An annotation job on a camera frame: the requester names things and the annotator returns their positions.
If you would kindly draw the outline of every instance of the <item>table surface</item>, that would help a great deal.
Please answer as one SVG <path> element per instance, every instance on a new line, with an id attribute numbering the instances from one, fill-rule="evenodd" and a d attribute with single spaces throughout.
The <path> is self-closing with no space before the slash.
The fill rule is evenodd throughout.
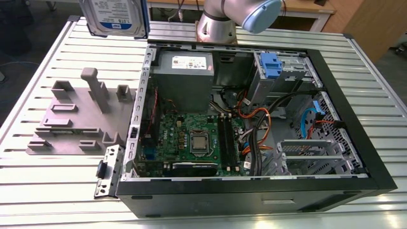
<path id="1" fill-rule="evenodd" d="M 148 2 L 172 3 L 177 4 L 177 0 L 148 0 Z M 204 4 L 204 0 L 197 0 L 199 4 Z M 184 4 L 195 5 L 195 0 L 185 0 Z M 286 0 L 287 11 L 310 12 L 310 13 L 327 13 L 334 14 L 336 12 L 334 6 L 327 1 L 324 6 L 316 5 L 314 0 Z"/>
<path id="2" fill-rule="evenodd" d="M 195 40 L 195 25 L 151 22 L 151 39 Z M 237 28 L 240 44 L 319 49 L 370 136 L 398 190 L 326 213 L 137 220 L 119 200 L 93 200 L 103 156 L 29 156 L 56 80 L 85 87 L 83 67 L 99 69 L 107 88 L 137 88 L 147 41 L 92 37 L 85 20 L 68 22 L 0 129 L 0 225 L 89 228 L 407 228 L 407 109 L 352 40 L 340 34 Z"/>

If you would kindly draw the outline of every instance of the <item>motherboard chip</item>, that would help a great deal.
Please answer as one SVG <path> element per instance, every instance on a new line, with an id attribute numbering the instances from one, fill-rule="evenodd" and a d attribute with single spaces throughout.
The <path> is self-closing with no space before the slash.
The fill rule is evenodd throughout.
<path id="1" fill-rule="evenodd" d="M 207 149 L 207 139 L 203 136 L 192 137 L 192 148 L 193 149 Z"/>
<path id="2" fill-rule="evenodd" d="M 189 131 L 189 145 L 189 151 L 195 156 L 201 157 L 209 153 L 209 133 L 207 130 Z"/>

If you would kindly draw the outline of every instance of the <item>hard drive label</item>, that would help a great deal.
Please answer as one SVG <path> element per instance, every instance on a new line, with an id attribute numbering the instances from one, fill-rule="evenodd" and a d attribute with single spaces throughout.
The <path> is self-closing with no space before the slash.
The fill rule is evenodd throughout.
<path id="1" fill-rule="evenodd" d="M 127 30 L 132 19 L 127 0 L 92 0 L 100 24 L 108 29 Z"/>

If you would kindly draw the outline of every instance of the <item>blue latch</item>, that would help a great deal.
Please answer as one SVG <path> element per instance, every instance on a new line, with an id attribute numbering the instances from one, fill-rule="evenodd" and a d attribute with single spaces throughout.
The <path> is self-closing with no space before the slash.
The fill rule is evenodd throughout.
<path id="1" fill-rule="evenodd" d="M 283 62 L 275 53 L 260 53 L 260 63 L 265 71 L 267 79 L 276 79 L 283 71 Z"/>

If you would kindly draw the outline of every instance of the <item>power supply label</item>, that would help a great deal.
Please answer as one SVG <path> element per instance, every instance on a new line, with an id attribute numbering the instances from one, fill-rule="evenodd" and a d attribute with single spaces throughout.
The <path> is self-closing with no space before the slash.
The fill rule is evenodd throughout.
<path id="1" fill-rule="evenodd" d="M 175 56 L 172 57 L 172 68 L 205 70 L 205 58 L 197 56 Z"/>
<path id="2" fill-rule="evenodd" d="M 104 27 L 116 30 L 132 27 L 127 0 L 92 0 L 92 4 L 97 21 Z"/>

